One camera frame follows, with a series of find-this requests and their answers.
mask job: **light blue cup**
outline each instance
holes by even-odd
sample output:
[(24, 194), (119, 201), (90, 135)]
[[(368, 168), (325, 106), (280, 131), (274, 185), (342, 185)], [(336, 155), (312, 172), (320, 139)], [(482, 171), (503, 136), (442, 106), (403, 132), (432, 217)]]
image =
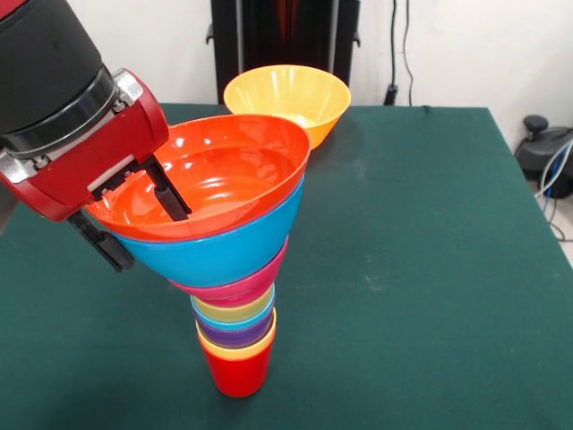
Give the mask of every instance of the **light blue cup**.
[(273, 288), (272, 288), (272, 294), (270, 295), (269, 301), (267, 302), (265, 307), (258, 314), (256, 314), (255, 316), (252, 316), (251, 318), (248, 318), (246, 320), (236, 321), (236, 322), (231, 322), (231, 323), (230, 322), (221, 322), (221, 321), (217, 321), (217, 320), (213, 320), (212, 318), (209, 318), (204, 313), (202, 313), (199, 309), (197, 309), (197, 306), (193, 302), (192, 297), (189, 296), (189, 298), (191, 300), (191, 306), (193, 307), (193, 313), (195, 314), (195, 318), (197, 318), (199, 320), (199, 323), (202, 323), (201, 326), (203, 324), (206, 324), (209, 327), (212, 327), (212, 328), (217, 329), (217, 330), (238, 331), (238, 330), (244, 330), (244, 329), (248, 329), (249, 327), (252, 327), (253, 325), (259, 323), (270, 312), (272, 312), (272, 308), (275, 305), (275, 287), (273, 286)]
[(277, 255), (295, 222), (303, 182), (275, 209), (240, 228), (202, 239), (158, 244), (115, 235), (140, 262), (169, 280), (216, 287), (252, 275)]

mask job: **power cord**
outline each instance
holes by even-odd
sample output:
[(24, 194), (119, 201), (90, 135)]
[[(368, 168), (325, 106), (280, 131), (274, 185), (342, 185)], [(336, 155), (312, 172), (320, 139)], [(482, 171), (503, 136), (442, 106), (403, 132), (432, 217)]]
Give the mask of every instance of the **power cord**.
[(557, 213), (557, 199), (553, 199), (552, 215), (548, 219), (549, 225), (559, 233), (560, 237), (556, 237), (559, 242), (563, 244), (573, 242), (573, 239), (569, 239), (568, 237), (566, 237), (565, 232), (553, 222), (556, 213)]
[(388, 89), (386, 90), (386, 98), (384, 99), (385, 106), (394, 106), (396, 104), (396, 95), (398, 94), (398, 86), (396, 85), (396, 47), (394, 43), (394, 28), (396, 27), (396, 10), (397, 0), (392, 1), (392, 21), (390, 23), (390, 55), (392, 61), (392, 80)]
[[(561, 174), (561, 172), (563, 171), (563, 169), (565, 168), (565, 165), (567, 164), (567, 160), (569, 158), (569, 154), (571, 153), (571, 149), (573, 148), (573, 140), (570, 140), (566, 143), (564, 143), (558, 150), (555, 151), (555, 153), (552, 155), (552, 157), (549, 159), (549, 161), (547, 162), (547, 164), (545, 165), (545, 168), (543, 169), (543, 174), (541, 176), (541, 190), (539, 190), (539, 192), (537, 192), (535, 194), (535, 198), (543, 195), (543, 193), (545, 193), (557, 180), (557, 178), (559, 177), (559, 175)], [(553, 161), (556, 160), (557, 157), (559, 157), (559, 155), (561, 155), (561, 153), (564, 151), (564, 155), (561, 158), (561, 163), (559, 168), (557, 169), (557, 172), (555, 173), (555, 175), (553, 175), (553, 177), (551, 178), (551, 180), (549, 181), (549, 183), (545, 183), (545, 179), (547, 177), (547, 173), (549, 172), (549, 169), (551, 168)]]
[(414, 87), (414, 75), (410, 70), (410, 64), (408, 64), (408, 58), (406, 55), (406, 41), (408, 38), (409, 30), (410, 30), (410, 0), (406, 0), (406, 27), (404, 28), (404, 38), (402, 39), (402, 56), (404, 57), (404, 65), (406, 66), (406, 71), (410, 76), (410, 88), (408, 90), (408, 104), (412, 106), (412, 87)]

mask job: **stacked bowl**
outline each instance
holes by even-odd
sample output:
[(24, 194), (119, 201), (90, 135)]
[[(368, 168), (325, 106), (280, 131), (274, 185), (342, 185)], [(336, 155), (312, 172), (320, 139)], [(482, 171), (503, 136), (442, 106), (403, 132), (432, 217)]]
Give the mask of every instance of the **stacked bowl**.
[(172, 221), (140, 172), (87, 211), (189, 295), (217, 387), (263, 384), (277, 329), (275, 278), (301, 201), (308, 134), (283, 118), (214, 116), (170, 127), (156, 151), (192, 209)]

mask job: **green tablecloth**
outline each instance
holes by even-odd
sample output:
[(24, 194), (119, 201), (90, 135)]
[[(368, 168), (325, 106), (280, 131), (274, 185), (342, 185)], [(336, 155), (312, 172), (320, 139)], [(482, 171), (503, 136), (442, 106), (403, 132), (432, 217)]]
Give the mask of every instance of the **green tablecloth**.
[(247, 400), (141, 264), (22, 207), (0, 264), (2, 428), (573, 428), (571, 269), (485, 109), (353, 107), (312, 154)]

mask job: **yellow bowl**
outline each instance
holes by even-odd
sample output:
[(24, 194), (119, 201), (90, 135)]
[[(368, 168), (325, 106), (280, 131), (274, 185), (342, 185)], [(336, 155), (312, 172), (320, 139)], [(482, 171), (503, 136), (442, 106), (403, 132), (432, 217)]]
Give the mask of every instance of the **yellow bowl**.
[(319, 146), (350, 105), (350, 90), (336, 76), (303, 65), (269, 65), (236, 76), (225, 88), (234, 114), (281, 116), (299, 124)]
[(222, 323), (235, 323), (238, 321), (253, 318), (256, 314), (262, 312), (262, 310), (272, 299), (272, 292), (274, 287), (275, 284), (272, 284), (269, 288), (267, 288), (267, 291), (265, 291), (262, 296), (256, 298), (247, 305), (238, 307), (214, 306), (201, 301), (197, 297), (193, 297), (192, 301), (197, 309), (199, 309), (203, 315), (207, 316), (211, 320), (221, 321)]
[(244, 348), (231, 349), (215, 345), (205, 337), (197, 321), (195, 321), (195, 327), (197, 328), (197, 337), (199, 338), (201, 346), (207, 349), (212, 355), (227, 361), (245, 360), (246, 358), (260, 354), (261, 351), (275, 339), (277, 332), (277, 310), (274, 307), (272, 308), (272, 324), (270, 325), (269, 332), (258, 342)]

